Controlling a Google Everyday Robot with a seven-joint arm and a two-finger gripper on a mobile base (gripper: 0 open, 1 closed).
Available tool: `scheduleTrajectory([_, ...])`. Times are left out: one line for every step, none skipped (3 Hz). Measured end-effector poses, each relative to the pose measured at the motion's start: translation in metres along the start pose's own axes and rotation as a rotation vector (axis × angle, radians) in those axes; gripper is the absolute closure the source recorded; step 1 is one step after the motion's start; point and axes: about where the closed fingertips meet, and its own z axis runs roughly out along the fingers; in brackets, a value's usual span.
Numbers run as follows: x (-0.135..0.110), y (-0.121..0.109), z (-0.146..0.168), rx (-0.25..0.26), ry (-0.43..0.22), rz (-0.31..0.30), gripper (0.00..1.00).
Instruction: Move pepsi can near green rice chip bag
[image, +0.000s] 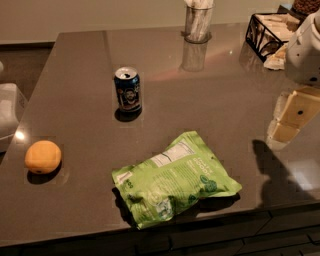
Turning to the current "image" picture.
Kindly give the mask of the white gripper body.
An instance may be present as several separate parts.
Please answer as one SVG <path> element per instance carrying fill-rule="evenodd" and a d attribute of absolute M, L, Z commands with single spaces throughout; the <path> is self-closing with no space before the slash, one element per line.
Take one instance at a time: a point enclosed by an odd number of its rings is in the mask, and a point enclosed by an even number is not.
<path fill-rule="evenodd" d="M 285 73 L 296 83 L 320 85 L 320 9 L 310 14 L 289 40 Z"/>

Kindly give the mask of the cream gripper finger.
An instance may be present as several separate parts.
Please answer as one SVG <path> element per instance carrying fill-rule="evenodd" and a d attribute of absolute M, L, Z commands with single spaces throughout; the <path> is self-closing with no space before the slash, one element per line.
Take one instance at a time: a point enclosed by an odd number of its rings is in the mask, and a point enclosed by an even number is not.
<path fill-rule="evenodd" d="M 273 140 L 289 140 L 290 139 L 290 126 L 283 119 L 285 106 L 289 94 L 287 92 L 282 92 L 278 97 L 273 112 L 273 119 L 268 127 L 267 134 Z"/>
<path fill-rule="evenodd" d="M 289 140 L 276 140 L 281 143 L 291 141 L 320 112 L 319 88 L 304 86 L 288 94 L 283 119 L 290 126 L 291 135 Z"/>

